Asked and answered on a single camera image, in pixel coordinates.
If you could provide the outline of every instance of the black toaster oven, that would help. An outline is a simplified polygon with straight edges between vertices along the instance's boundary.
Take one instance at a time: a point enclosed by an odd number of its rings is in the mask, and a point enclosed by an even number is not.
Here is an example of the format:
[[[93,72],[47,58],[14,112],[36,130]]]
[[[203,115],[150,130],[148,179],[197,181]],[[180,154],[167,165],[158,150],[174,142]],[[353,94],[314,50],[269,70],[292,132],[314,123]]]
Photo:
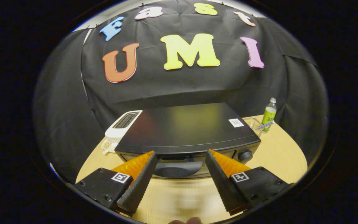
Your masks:
[[[210,177],[207,150],[245,163],[260,144],[259,137],[226,103],[144,109],[137,116],[115,153],[128,161],[154,150],[158,158],[155,178]]]

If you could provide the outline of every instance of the black fabric backdrop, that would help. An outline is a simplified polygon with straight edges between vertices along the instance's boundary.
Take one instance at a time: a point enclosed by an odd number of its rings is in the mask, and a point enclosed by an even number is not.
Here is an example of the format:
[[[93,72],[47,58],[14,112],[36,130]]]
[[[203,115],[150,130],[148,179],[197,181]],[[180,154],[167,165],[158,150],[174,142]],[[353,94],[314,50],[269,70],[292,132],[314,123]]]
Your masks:
[[[193,6],[197,2],[213,5],[218,14],[198,14]],[[152,6],[161,6],[163,15],[134,19],[141,9]],[[274,21],[243,12],[256,24],[251,27],[235,11],[240,10],[208,1],[162,1],[105,21],[91,30],[84,45],[88,30],[71,33],[46,62],[34,95],[34,125],[45,159],[73,183],[104,131],[127,111],[226,102],[245,117],[263,114],[275,97],[275,121],[310,164],[325,142],[328,126],[327,92],[317,64]],[[124,17],[122,30],[105,41],[99,31],[119,16]],[[195,62],[189,67],[179,57],[182,68],[164,69],[167,53],[161,37],[177,34],[191,43],[202,33],[213,35],[220,66],[200,67]],[[240,37],[258,42],[264,68],[248,65],[249,54]],[[117,70],[123,71],[122,48],[133,43],[139,43],[135,74],[127,81],[108,82],[102,57],[118,50]]]

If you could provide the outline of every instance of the qr code sticker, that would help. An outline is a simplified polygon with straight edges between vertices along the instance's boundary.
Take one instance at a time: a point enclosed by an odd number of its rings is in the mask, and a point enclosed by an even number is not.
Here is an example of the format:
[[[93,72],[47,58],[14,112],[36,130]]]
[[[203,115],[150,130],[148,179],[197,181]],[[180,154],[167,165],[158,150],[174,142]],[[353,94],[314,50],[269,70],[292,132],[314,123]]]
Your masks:
[[[237,183],[249,179],[249,177],[244,172],[233,174],[232,177]]]
[[[123,173],[116,173],[114,177],[112,177],[112,180],[115,180],[120,183],[125,183],[126,180],[128,180],[129,175],[123,174]]]
[[[229,121],[235,128],[244,126],[243,123],[241,123],[238,119],[229,119]]]

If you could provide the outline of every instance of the wire basket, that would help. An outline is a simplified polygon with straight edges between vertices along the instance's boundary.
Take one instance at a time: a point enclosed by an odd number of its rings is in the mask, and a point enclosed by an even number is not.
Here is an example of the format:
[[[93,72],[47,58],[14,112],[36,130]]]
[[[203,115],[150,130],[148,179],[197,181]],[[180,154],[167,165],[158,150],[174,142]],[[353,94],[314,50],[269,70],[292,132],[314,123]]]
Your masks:
[[[260,137],[260,135],[262,134],[263,129],[257,130],[257,128],[259,126],[261,126],[262,124],[256,118],[253,118],[253,117],[251,117],[251,118],[243,118],[243,120],[255,132],[255,134],[258,137]]]

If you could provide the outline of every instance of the green plastic bottle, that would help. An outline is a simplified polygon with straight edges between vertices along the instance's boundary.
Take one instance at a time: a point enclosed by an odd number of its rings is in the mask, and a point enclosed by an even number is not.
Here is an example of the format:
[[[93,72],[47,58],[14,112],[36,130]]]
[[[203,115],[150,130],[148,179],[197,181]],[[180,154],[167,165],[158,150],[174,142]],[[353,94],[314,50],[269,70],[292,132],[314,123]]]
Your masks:
[[[262,124],[269,123],[274,120],[274,117],[276,116],[277,108],[276,108],[276,98],[271,98],[270,103],[266,106],[264,110],[264,115],[262,119]],[[262,131],[262,133],[267,133],[270,129],[270,126],[265,127]]]

